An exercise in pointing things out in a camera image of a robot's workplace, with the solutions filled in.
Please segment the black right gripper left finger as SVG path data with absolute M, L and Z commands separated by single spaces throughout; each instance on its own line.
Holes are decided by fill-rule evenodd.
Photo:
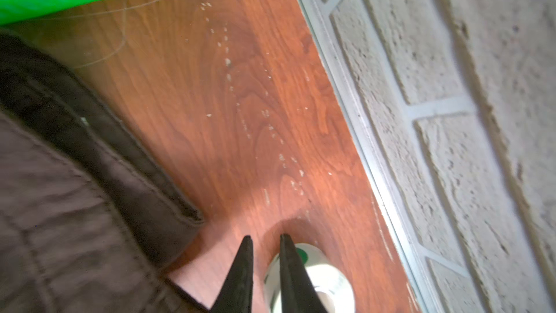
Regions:
M 210 313 L 250 313 L 253 300 L 253 240 L 245 236 Z

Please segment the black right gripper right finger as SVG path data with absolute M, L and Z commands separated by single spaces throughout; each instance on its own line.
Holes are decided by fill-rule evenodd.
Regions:
M 286 233 L 280 236 L 279 266 L 283 312 L 327 313 L 292 238 Z

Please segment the brown trousers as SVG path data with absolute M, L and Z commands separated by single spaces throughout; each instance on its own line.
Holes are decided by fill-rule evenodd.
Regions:
M 1 35 L 1 311 L 202 312 L 162 276 L 202 223 L 71 70 Z

